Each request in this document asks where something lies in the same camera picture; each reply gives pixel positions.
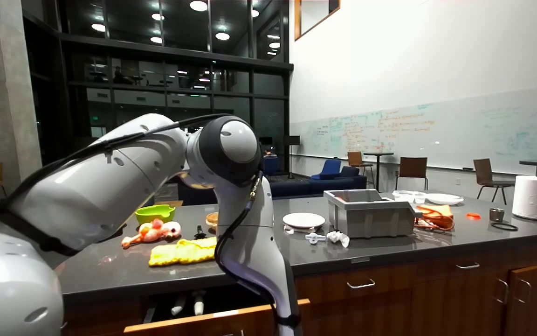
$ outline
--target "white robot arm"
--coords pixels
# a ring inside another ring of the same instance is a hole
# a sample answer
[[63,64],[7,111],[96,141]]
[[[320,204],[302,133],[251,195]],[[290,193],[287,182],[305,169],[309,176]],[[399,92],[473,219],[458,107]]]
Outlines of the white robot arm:
[[113,236],[177,173],[214,188],[218,264],[274,298],[279,333],[298,333],[292,275],[257,165],[257,139],[238,117],[214,117],[188,133],[147,113],[33,173],[0,203],[0,333],[59,333],[63,300],[46,249],[74,253]]

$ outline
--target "countertop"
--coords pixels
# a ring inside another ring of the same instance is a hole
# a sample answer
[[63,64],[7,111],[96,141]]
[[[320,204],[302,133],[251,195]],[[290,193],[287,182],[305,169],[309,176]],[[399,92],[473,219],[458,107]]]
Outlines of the countertop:
[[[499,242],[520,242],[523,238],[537,238],[537,219],[525,219],[510,214],[505,206],[505,219],[514,223],[518,231],[499,231],[488,225],[488,208],[492,203],[479,199],[466,199],[451,206],[454,217],[453,232],[432,232],[415,229],[410,236],[386,238],[352,238],[348,247],[331,242],[318,242],[311,245],[305,232],[285,232],[283,216],[287,212],[317,212],[326,217],[322,225],[328,231],[328,199],[326,197],[290,197],[274,199],[274,225],[275,236],[283,255],[292,264],[294,272],[313,270],[320,266],[352,266],[356,262],[372,262],[387,259],[406,259],[419,251],[441,247],[466,245],[494,245]],[[195,225],[203,223],[207,212],[216,204],[186,204],[177,210],[175,219],[182,225],[182,236],[192,238]],[[466,217],[466,212],[479,212],[481,219]],[[136,223],[128,219],[123,234],[134,234]],[[65,296],[72,294],[154,294],[169,290],[184,290],[195,287],[212,287],[231,283],[231,279],[218,268],[214,260],[195,264],[147,264],[149,249],[156,244],[136,244],[123,249],[121,236],[91,244],[80,253],[65,259],[55,266]]]

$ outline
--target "cup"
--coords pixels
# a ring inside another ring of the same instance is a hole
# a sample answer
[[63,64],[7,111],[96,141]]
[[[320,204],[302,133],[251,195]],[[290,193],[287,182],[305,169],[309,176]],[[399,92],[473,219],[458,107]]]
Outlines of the cup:
[[490,221],[503,221],[505,210],[497,206],[490,206]]

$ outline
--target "ceiling light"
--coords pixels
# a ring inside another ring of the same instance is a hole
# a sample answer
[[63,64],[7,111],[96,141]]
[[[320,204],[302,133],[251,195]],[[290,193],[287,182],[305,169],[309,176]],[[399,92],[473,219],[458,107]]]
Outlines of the ceiling light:
[[91,27],[96,31],[106,31],[104,23],[91,23]]
[[225,31],[220,31],[220,33],[216,33],[214,35],[218,40],[229,40],[229,33],[225,33]]
[[207,1],[203,1],[203,0],[192,0],[192,1],[190,1],[190,7],[192,7],[193,10],[207,10],[207,8],[208,8]]
[[164,20],[162,12],[152,12],[152,20]]

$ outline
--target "cabinet handle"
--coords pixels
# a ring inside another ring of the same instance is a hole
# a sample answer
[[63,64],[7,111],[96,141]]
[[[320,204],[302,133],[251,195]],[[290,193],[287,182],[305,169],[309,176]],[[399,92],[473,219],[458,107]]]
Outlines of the cabinet handle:
[[358,283],[358,285],[352,285],[346,281],[346,287],[352,288],[352,290],[358,290],[358,288],[365,288],[365,287],[376,287],[376,281],[372,277],[367,277],[369,281],[365,283]]
[[[518,277],[518,281],[522,281],[523,285],[527,285],[531,288],[531,281],[527,281],[525,277]],[[525,303],[527,300],[523,300],[522,296],[514,296],[516,301]]]
[[456,268],[460,268],[460,270],[468,270],[468,268],[479,268],[479,262],[475,260],[475,262],[469,262],[469,264],[454,264]]
[[507,303],[509,301],[509,281],[505,281],[501,277],[497,277],[497,281],[503,285],[503,296],[501,298],[496,296],[496,301]]

